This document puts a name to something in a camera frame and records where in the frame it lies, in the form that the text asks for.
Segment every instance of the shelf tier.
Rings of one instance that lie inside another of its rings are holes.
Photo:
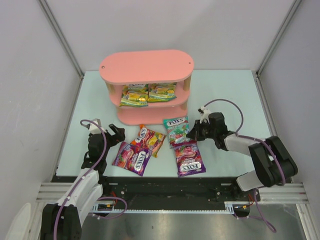
[[[180,106],[161,108],[150,107],[117,107],[119,120],[126,125],[156,125],[163,124],[164,119],[185,117],[188,114],[187,101]]]
[[[109,98],[111,102],[117,107],[120,105],[122,89],[123,89],[122,85],[114,85],[112,92],[109,90]],[[174,93],[176,96],[175,99],[171,101],[166,101],[166,102],[148,102],[148,106],[145,106],[144,108],[163,108],[163,107],[180,106],[188,100],[188,97],[190,95],[190,89],[184,90],[184,83],[181,81],[176,84]],[[132,108],[137,109],[136,107],[131,107],[131,106],[121,106],[121,109],[132,109]]]
[[[175,49],[117,52],[99,67],[102,79],[111,85],[180,82],[193,70],[192,57]]]

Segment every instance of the white wall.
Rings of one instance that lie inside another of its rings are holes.
[[[262,72],[279,136],[320,223],[320,1],[305,0]]]
[[[0,2],[0,239],[48,181],[80,79],[36,0]]]
[[[196,69],[259,67],[294,0],[48,0],[84,70],[119,51],[180,49]]]

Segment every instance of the candy bag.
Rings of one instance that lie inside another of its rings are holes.
[[[139,149],[123,141],[112,165],[127,169],[142,177],[151,153],[146,147]]]
[[[129,91],[137,93],[148,93],[148,84],[127,84],[125,85]]]
[[[178,177],[206,172],[199,148],[196,143],[174,147]]]
[[[140,124],[140,132],[138,137],[131,142],[138,148],[146,147],[152,151],[152,156],[157,157],[157,153],[164,143],[166,135],[160,132],[152,131],[145,125]]]
[[[147,101],[148,101],[148,87],[146,88],[141,86],[130,87],[130,86],[124,85],[122,89],[122,97],[121,97],[119,106],[120,107],[121,106],[146,107],[148,106]]]
[[[163,124],[172,146],[192,141],[192,139],[187,137],[187,133],[189,133],[188,116],[164,119]]]
[[[176,84],[176,82],[151,84],[148,102],[168,102],[175,99]]]

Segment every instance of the purple candy bag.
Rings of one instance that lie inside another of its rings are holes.
[[[123,141],[112,165],[127,169],[142,177],[151,154],[152,151],[146,147],[137,148]]]
[[[199,148],[196,143],[174,147],[178,177],[206,172]]]

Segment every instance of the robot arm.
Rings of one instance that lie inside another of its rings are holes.
[[[298,168],[286,147],[277,136],[258,140],[247,139],[229,131],[225,124],[225,117],[221,112],[211,113],[207,108],[201,107],[200,120],[196,120],[193,129],[187,134],[188,138],[196,141],[213,139],[218,149],[233,151],[248,155],[252,158],[254,171],[237,178],[237,184],[242,191],[249,191],[259,187],[272,187],[281,183],[280,170],[270,153],[261,141],[265,142],[275,154],[284,177],[290,178],[298,173]]]
[[[55,204],[47,204],[44,207],[40,232],[41,240],[54,239],[54,225],[56,217],[66,198],[68,198],[68,201],[62,209],[61,217],[58,222],[57,240],[80,239],[82,225],[88,213],[92,210],[93,205],[102,195],[110,194],[110,188],[108,187],[109,184],[107,182],[102,182],[100,180],[100,176],[102,176],[107,167],[106,158],[109,149],[125,140],[125,129],[117,128],[113,124],[110,124],[109,127],[115,133],[114,135],[110,135],[108,131],[101,127],[99,119],[95,119],[93,122],[103,130],[103,133],[95,124],[91,123],[83,125],[90,131],[88,152],[84,156],[79,176],[67,193]],[[104,137],[106,139],[106,150],[103,158],[94,167],[94,169],[86,174],[88,170],[97,163],[103,153],[105,147]]]

